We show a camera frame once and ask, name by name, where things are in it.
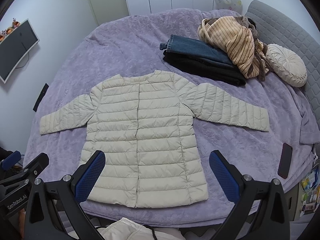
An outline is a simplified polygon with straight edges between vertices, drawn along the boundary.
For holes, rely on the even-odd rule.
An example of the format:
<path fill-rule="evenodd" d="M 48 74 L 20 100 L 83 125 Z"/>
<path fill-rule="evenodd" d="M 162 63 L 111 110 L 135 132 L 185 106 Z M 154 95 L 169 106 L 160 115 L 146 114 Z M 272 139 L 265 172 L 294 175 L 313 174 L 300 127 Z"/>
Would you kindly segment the folded black garment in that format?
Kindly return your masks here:
<path fill-rule="evenodd" d="M 223 81 L 234 86 L 246 85 L 245 77 L 233 64 L 183 55 L 165 55 L 163 60 L 182 72 L 211 80 Z"/>

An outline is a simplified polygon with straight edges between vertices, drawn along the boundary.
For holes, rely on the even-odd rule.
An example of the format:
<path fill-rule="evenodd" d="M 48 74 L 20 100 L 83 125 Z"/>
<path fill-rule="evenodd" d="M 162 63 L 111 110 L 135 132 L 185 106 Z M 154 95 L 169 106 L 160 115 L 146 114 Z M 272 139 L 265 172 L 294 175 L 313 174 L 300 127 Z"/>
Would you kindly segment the grey quilted headboard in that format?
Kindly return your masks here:
<path fill-rule="evenodd" d="M 319 44 L 291 18 L 261 1 L 253 0 L 246 16 L 255 22 L 263 42 L 278 44 L 301 57 L 308 73 L 304 94 L 319 121 Z"/>

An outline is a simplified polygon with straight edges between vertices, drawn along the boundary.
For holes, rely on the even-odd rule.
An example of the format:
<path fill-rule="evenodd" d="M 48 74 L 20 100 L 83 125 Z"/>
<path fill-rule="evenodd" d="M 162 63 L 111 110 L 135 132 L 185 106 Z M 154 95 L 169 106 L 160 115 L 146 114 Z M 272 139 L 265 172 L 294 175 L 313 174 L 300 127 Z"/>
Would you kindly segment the dark smartphone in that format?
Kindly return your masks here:
<path fill-rule="evenodd" d="M 279 167 L 278 167 L 278 175 L 286 179 L 289 175 L 290 165 L 292 160 L 292 146 L 288 145 L 287 143 L 283 143 Z"/>

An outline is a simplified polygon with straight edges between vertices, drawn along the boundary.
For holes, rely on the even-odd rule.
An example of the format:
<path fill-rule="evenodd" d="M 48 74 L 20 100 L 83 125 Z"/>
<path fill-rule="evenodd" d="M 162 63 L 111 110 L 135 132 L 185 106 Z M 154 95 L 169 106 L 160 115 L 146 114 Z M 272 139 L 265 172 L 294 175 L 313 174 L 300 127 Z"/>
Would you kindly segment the beige quilted down jacket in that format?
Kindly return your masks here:
<path fill-rule="evenodd" d="M 133 208 L 207 200 L 194 119 L 267 132 L 268 111 L 210 83 L 157 70 L 113 76 L 40 120 L 45 135 L 86 126 L 80 163 L 101 150 L 104 169 L 89 199 Z"/>

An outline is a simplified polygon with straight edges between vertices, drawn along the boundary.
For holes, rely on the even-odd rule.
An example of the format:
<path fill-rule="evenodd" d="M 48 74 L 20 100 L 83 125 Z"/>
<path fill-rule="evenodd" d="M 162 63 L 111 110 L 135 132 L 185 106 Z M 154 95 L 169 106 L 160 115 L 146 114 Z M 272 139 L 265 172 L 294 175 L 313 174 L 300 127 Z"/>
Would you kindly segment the orange flower decoration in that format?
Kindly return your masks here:
<path fill-rule="evenodd" d="M 11 26 L 7 27 L 7 29 L 0 32 L 0 42 L 2 42 L 8 35 L 10 35 L 20 25 L 21 25 L 20 22 L 18 22 L 16 18 L 13 18 Z"/>

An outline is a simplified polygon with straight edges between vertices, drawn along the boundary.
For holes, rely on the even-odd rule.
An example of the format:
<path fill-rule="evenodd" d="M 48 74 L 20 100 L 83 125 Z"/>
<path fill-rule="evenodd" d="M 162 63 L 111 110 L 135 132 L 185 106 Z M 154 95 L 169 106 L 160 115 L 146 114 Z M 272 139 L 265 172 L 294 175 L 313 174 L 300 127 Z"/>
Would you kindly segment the white garment at bottom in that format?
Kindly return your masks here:
<path fill-rule="evenodd" d="M 104 239 L 143 240 L 143 239 L 185 239 L 175 228 L 153 228 L 122 218 L 107 227 L 97 228 Z"/>

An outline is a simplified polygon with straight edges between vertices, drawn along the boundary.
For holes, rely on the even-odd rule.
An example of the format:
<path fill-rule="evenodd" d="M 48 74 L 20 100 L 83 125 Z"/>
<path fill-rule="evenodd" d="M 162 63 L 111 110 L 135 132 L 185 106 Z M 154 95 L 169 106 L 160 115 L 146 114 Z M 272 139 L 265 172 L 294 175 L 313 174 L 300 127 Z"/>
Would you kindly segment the bedside items shelf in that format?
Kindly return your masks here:
<path fill-rule="evenodd" d="M 299 208 L 299 216 L 314 213 L 319 207 L 319 160 L 311 171 L 301 180 L 300 194 L 301 206 Z"/>

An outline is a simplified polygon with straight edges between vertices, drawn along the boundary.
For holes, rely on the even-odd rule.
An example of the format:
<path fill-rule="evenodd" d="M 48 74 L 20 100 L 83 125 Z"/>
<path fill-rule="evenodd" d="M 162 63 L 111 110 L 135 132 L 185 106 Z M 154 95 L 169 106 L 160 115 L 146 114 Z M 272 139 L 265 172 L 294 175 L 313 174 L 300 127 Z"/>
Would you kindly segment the striped beige garment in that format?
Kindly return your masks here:
<path fill-rule="evenodd" d="M 224 51 L 240 73 L 247 79 L 247 72 L 254 56 L 254 42 L 251 31 L 242 24 L 242 16 L 205 18 L 198 27 L 201 41 Z"/>

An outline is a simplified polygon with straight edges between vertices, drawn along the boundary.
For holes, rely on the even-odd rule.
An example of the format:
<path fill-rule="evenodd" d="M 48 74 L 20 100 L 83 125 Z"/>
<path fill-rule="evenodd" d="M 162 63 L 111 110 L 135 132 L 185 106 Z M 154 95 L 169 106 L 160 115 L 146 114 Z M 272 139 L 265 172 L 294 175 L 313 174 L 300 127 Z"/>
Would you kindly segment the brown knit garment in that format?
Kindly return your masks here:
<path fill-rule="evenodd" d="M 270 64 L 266 59 L 267 44 L 259 40 L 259 34 L 256 29 L 254 21 L 246 16 L 242 16 L 242 23 L 244 27 L 247 27 L 253 36 L 254 42 L 254 56 L 251 66 L 247 72 L 248 77 L 252 78 L 253 74 L 257 74 L 260 81 L 265 81 L 265 76 L 270 70 Z"/>

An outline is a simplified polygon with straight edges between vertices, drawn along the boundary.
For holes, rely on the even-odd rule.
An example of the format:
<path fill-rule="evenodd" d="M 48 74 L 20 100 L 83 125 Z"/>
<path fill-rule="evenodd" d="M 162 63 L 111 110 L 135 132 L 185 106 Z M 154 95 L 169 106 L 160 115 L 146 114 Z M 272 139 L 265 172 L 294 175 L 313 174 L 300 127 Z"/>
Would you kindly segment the cream round pleated pillow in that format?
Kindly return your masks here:
<path fill-rule="evenodd" d="M 272 70 L 292 87 L 303 87 L 308 73 L 305 63 L 298 54 L 277 44 L 268 44 L 266 59 Z"/>

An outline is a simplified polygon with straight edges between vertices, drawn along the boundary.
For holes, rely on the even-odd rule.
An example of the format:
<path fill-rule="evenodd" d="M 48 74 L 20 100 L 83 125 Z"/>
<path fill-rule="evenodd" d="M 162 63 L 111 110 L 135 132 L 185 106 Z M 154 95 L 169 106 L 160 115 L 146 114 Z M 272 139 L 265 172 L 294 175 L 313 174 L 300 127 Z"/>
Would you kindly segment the wall mounted curved monitor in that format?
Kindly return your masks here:
<path fill-rule="evenodd" d="M 38 42 L 39 38 L 28 19 L 1 41 L 0 75 L 3 83 L 7 82 L 17 65 Z"/>

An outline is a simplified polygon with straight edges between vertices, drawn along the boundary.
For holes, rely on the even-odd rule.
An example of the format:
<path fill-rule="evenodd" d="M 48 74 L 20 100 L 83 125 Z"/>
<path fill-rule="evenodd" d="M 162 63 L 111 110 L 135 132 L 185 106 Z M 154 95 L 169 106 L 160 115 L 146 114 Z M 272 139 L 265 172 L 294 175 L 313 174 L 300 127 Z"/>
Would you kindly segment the purple embossed bed blanket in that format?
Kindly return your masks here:
<path fill-rule="evenodd" d="M 163 61 L 159 45 L 170 35 L 197 38 L 204 18 L 229 15 L 229 11 L 202 12 L 174 9 L 158 14 L 129 16 L 100 25 L 69 55 L 57 72 L 33 119 L 24 162 L 46 153 L 49 165 L 41 173 L 44 181 L 59 180 L 79 165 L 86 140 L 86 128 L 80 127 L 40 135 L 40 119 L 96 84 L 120 74 L 142 76 L 155 70 L 174 72 Z M 268 110 L 270 131 L 259 132 L 242 127 L 194 121 L 201 162 L 208 183 L 209 198 L 204 202 L 166 209 L 137 209 L 87 201 L 86 213 L 118 220 L 126 217 L 140 224 L 193 227 L 222 223 L 233 204 L 227 200 L 212 173 L 208 158 L 213 150 L 243 174 L 255 180 L 271 181 L 278 175 L 283 143 L 293 148 L 290 172 L 281 180 L 285 191 L 292 189 L 311 170 L 312 146 L 319 142 L 319 128 L 310 103 L 299 88 L 284 83 L 276 74 L 267 74 L 264 82 L 249 79 L 244 87 L 217 81 L 216 86 L 232 96 Z"/>

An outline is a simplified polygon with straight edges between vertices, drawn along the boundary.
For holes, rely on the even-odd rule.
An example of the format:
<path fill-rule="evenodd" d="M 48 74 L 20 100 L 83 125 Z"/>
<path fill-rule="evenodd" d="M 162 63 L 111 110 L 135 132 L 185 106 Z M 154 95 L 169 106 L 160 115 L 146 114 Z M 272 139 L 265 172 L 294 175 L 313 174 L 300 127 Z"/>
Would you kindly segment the folded blue jeans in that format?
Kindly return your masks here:
<path fill-rule="evenodd" d="M 195 61 L 219 67 L 235 68 L 224 51 L 200 40 L 171 34 L 167 42 L 160 43 L 159 49 L 170 60 Z"/>

